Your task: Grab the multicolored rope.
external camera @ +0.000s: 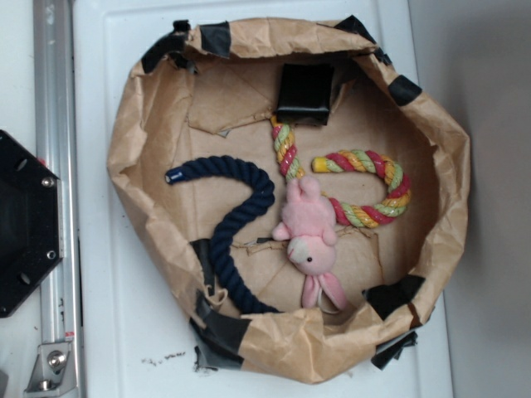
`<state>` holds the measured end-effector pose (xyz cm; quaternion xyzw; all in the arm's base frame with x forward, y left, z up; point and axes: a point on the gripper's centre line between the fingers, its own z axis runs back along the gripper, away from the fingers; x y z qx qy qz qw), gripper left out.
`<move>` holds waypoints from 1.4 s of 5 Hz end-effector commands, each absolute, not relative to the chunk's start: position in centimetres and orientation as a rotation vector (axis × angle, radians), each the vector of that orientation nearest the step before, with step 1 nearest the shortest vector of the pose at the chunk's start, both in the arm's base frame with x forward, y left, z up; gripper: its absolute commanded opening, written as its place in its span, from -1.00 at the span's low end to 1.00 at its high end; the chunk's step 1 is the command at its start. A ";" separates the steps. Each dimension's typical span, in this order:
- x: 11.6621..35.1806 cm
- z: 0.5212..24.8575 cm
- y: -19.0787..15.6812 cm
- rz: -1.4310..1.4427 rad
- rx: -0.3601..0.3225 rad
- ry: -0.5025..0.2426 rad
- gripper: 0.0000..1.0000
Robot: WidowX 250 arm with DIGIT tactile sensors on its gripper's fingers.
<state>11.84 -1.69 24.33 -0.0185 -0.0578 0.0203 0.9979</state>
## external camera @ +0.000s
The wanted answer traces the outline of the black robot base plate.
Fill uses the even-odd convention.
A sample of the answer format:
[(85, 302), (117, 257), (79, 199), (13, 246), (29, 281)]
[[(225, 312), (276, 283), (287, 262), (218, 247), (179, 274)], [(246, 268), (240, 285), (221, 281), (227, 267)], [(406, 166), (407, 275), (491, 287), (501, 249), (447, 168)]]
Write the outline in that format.
[(12, 316), (61, 260), (58, 178), (1, 132), (1, 317)]

